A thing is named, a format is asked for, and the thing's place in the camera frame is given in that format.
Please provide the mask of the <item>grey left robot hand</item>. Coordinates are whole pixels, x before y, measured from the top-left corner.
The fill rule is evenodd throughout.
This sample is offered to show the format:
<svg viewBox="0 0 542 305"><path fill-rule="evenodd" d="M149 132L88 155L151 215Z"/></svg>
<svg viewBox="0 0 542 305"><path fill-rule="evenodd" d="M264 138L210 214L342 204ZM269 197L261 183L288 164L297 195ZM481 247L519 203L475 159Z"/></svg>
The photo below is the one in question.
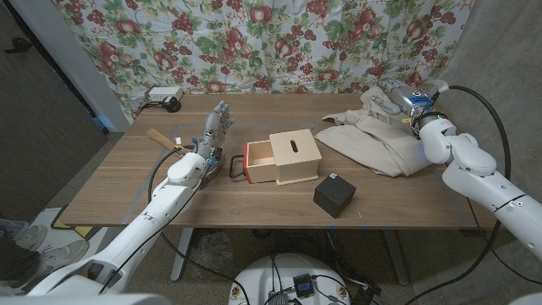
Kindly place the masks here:
<svg viewBox="0 0 542 305"><path fill-rule="evenodd" d="M227 131L234 122L229 105L225 101L221 101L207 116L202 137L197 144L196 153L203 158L209 158L215 149L222 146Z"/></svg>

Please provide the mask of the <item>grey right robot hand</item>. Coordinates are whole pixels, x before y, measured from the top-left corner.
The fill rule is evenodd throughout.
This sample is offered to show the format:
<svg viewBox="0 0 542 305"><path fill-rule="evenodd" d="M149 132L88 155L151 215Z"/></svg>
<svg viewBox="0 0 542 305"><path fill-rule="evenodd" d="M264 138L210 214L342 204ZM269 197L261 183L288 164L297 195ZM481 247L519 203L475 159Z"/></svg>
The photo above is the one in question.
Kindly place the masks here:
<svg viewBox="0 0 542 305"><path fill-rule="evenodd" d="M420 125L428 117L440 116L432 110L434 99L425 91L412 86L392 86L388 95L372 95L371 100L387 114L405 115L411 126Z"/></svg>

